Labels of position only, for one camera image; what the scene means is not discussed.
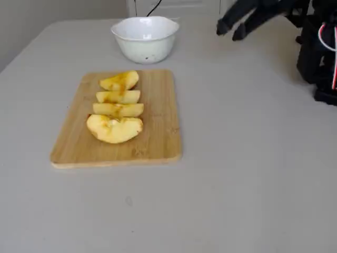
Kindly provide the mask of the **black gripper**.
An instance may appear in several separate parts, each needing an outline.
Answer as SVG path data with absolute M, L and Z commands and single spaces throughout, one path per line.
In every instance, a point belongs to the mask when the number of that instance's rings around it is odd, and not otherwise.
M 234 7 L 231 7 L 218 20 L 216 33 L 219 36 L 225 35 L 235 23 L 255 10 L 233 34 L 233 41 L 241 41 L 261 25 L 280 14 L 290 15 L 294 10 L 300 11 L 300 14 L 306 14 L 309 5 L 310 1 L 236 1 Z

